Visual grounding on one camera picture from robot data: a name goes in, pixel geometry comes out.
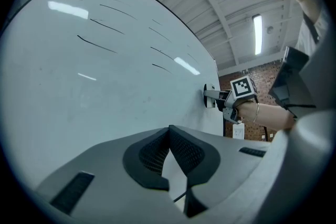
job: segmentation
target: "white ceiling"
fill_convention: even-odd
[[[27,0],[17,0],[12,14]],[[159,0],[200,39],[220,76],[282,58],[297,42],[302,10],[295,0]],[[263,50],[254,54],[251,17],[263,16]],[[266,29],[272,26],[273,32]]]

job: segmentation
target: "white panel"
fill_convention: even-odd
[[[4,142],[32,188],[104,141],[169,124],[223,133],[222,114],[203,103],[205,83],[219,89],[210,54],[157,1],[119,1],[32,0],[1,37]],[[88,18],[78,9],[67,12],[81,17],[50,9],[48,2],[87,10]],[[185,176],[175,169],[170,177],[180,178],[171,194],[176,198],[185,190]]]

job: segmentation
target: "bracelet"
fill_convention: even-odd
[[[254,117],[253,122],[256,122],[257,116],[258,116],[258,112],[259,112],[259,103],[257,103],[257,105],[258,105],[258,108],[257,108],[256,116]]]

